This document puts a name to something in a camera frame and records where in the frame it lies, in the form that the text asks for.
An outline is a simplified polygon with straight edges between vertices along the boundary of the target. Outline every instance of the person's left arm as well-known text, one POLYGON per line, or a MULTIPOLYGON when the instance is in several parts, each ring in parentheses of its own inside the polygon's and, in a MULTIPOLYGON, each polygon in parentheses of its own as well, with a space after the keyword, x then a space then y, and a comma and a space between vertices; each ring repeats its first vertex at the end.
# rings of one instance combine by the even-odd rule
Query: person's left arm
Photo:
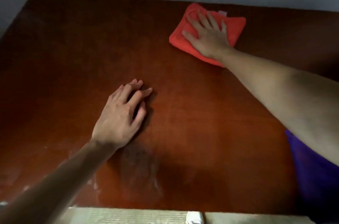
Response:
POLYGON ((140 128, 146 115, 145 103, 141 103, 135 119, 133 113, 138 103, 152 92, 152 89, 139 90, 142 84, 135 79, 110 95, 91 140, 54 173, 4 207, 0 211, 0 224, 55 221, 99 166, 125 146, 140 128), (127 101, 133 90, 137 91, 127 101))

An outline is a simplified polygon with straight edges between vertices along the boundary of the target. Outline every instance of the orange cleaning cloth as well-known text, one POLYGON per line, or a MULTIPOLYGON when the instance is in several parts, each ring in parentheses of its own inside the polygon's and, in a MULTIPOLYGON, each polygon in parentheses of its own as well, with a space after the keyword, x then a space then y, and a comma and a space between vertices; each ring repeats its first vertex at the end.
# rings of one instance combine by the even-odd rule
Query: orange cleaning cloth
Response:
MULTIPOLYGON (((201 55, 192 45, 190 42, 188 42, 182 35, 182 31, 186 30, 189 33, 191 33, 194 37, 199 38, 197 31, 191 26, 191 24, 187 21, 187 15, 189 15, 192 19, 199 21, 197 10, 200 10, 200 12, 206 16, 206 9, 201 7, 197 3, 192 3, 189 5, 185 11, 184 16, 182 17, 182 20, 180 21, 177 28, 174 30, 174 32, 170 35, 170 43, 179 48, 180 50, 183 50, 184 52, 187 52, 195 57, 197 57, 200 60, 203 60, 207 63, 214 64, 220 67, 223 67, 223 65, 219 62, 217 62, 214 59, 207 58, 203 55, 201 55)), ((226 16, 223 16, 217 12, 210 11, 213 18, 217 21, 219 28, 221 28, 221 21, 224 20, 224 23, 227 26, 227 38, 230 46, 234 46, 236 41, 238 40, 242 30, 244 29, 244 26, 246 24, 246 19, 244 17, 236 17, 236 18, 229 18, 226 16)))

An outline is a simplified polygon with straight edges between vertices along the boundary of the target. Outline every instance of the blue garment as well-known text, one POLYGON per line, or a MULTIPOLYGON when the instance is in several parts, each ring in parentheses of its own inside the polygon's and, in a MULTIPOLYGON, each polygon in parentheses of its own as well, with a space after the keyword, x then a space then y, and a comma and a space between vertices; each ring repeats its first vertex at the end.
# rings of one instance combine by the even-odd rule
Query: blue garment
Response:
POLYGON ((316 223, 338 223, 339 167, 314 152, 290 131, 286 130, 286 135, 292 151, 304 214, 316 223))

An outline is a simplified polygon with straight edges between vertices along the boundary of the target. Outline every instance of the tiled floor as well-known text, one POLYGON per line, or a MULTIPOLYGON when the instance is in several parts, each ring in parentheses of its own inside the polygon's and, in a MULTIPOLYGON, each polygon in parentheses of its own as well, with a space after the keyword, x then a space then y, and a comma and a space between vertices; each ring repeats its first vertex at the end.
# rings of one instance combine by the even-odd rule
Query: tiled floor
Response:
MULTIPOLYGON (((184 224, 186 211, 70 208, 57 224, 184 224)), ((206 213, 208 224, 311 224, 307 217, 206 213)))

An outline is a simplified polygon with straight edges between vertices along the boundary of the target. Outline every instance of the table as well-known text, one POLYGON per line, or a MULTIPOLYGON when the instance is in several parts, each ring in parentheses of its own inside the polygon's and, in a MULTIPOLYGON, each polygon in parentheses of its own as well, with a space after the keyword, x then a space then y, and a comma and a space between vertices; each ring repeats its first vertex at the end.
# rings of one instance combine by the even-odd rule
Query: table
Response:
MULTIPOLYGON (((284 127, 228 70, 169 44, 188 5, 28 0, 0 41, 0 201, 73 156, 109 94, 138 78, 155 90, 142 132, 74 205, 299 212, 284 127)), ((336 78, 339 13, 202 5, 247 18, 239 50, 336 78)))

